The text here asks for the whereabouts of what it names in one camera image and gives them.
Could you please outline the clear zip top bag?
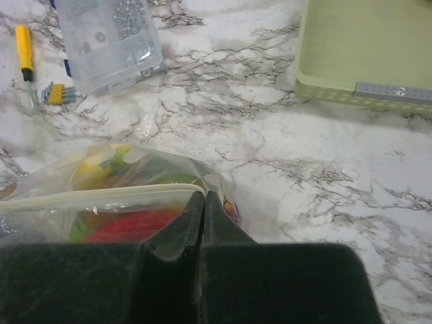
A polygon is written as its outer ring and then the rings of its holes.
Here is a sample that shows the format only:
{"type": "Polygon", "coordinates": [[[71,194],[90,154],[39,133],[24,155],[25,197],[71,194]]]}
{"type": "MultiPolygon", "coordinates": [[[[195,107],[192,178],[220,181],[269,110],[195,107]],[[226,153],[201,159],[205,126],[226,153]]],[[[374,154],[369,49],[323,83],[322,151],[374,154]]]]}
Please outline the clear zip top bag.
{"type": "Polygon", "coordinates": [[[72,176],[88,152],[106,151],[109,145],[90,146],[4,187],[1,191],[1,244],[66,242],[90,243],[89,234],[129,213],[180,208],[199,192],[214,192],[225,212],[236,223],[240,212],[225,178],[211,166],[183,155],[148,148],[132,149],[124,155],[131,164],[147,154],[175,162],[186,162],[201,178],[204,188],[194,184],[156,184],[73,190],[72,176]]]}

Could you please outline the green bell pepper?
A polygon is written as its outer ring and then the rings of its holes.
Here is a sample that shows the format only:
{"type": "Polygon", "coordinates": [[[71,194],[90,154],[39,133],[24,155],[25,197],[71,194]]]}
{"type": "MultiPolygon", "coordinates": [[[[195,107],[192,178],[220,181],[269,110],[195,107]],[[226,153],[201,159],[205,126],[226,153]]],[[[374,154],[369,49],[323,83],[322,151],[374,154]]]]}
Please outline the green bell pepper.
{"type": "Polygon", "coordinates": [[[96,189],[146,186],[156,184],[194,184],[204,188],[201,178],[186,162],[175,162],[147,154],[131,164],[115,168],[101,180],[96,189]]]}

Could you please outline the yellow banana bunch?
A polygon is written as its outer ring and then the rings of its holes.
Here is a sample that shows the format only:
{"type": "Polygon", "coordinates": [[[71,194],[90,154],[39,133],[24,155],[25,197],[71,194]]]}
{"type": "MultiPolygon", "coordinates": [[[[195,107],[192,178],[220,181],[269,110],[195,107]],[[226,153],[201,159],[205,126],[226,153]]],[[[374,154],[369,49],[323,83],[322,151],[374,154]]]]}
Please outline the yellow banana bunch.
{"type": "Polygon", "coordinates": [[[132,149],[127,144],[111,144],[106,151],[88,152],[72,176],[73,190],[113,188],[128,170],[124,155],[132,149]]]}

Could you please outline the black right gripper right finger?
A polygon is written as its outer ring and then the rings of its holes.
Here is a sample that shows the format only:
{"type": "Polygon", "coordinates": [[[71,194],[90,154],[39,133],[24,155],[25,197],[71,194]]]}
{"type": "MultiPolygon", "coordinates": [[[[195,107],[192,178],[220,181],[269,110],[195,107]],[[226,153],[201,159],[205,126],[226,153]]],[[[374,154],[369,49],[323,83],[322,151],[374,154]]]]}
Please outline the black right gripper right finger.
{"type": "Polygon", "coordinates": [[[361,259],[333,243],[259,244],[207,195],[203,323],[380,323],[361,259]]]}

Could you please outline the red chili pepper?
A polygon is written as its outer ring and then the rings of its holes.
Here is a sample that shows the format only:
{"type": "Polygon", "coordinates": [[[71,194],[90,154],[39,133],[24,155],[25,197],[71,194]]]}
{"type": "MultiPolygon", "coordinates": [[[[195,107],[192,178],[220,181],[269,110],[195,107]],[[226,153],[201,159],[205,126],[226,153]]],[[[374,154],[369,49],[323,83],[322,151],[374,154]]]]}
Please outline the red chili pepper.
{"type": "Polygon", "coordinates": [[[85,237],[85,242],[144,242],[171,223],[180,208],[153,209],[121,216],[85,237]]]}

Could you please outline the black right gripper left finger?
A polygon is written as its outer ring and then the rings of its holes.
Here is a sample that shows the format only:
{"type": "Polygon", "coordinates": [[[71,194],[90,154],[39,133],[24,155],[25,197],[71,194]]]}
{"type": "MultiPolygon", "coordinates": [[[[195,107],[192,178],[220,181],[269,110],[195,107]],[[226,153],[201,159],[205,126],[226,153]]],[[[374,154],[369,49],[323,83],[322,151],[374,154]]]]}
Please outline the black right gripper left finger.
{"type": "Polygon", "coordinates": [[[146,242],[1,247],[2,323],[198,323],[205,200],[146,242]]]}

